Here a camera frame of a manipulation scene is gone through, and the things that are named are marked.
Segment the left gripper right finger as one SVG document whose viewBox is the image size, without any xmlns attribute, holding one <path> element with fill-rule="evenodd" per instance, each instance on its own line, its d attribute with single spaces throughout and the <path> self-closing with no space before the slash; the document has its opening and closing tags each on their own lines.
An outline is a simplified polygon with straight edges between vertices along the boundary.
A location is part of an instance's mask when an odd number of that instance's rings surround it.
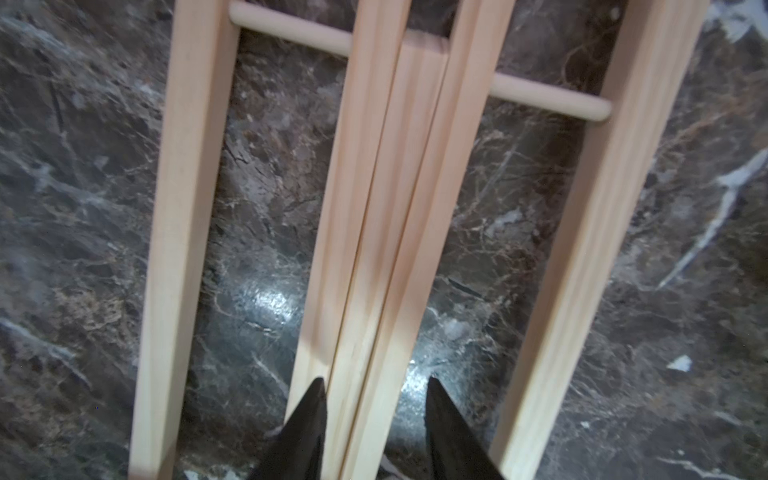
<svg viewBox="0 0 768 480">
<path fill-rule="evenodd" d="M 428 381 L 425 427 L 430 479 L 504 479 L 436 377 Z"/>
</svg>

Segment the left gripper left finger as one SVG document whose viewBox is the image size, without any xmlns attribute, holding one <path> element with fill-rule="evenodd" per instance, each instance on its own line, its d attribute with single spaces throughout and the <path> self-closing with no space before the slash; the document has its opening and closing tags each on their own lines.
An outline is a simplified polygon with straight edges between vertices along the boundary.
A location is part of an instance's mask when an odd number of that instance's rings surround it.
<svg viewBox="0 0 768 480">
<path fill-rule="evenodd" d="M 326 425 L 325 382 L 317 377 L 247 479 L 319 479 Z"/>
</svg>

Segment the wooden easel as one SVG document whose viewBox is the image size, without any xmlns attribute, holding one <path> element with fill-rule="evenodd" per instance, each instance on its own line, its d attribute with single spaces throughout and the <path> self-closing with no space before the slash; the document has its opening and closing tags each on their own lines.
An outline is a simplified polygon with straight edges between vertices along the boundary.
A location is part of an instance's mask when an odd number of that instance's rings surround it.
<svg viewBox="0 0 768 480">
<path fill-rule="evenodd" d="M 379 468 L 488 98 L 590 122 L 495 436 L 531 479 L 580 357 L 708 10 L 628 4 L 591 96 L 496 72 L 510 1 L 463 1 L 449 38 L 406 1 L 362 1 L 351 32 L 244 1 L 179 1 L 161 135 L 128 475 L 172 475 L 242 29 L 347 58 L 285 423 L 317 377 L 319 479 Z"/>
</svg>

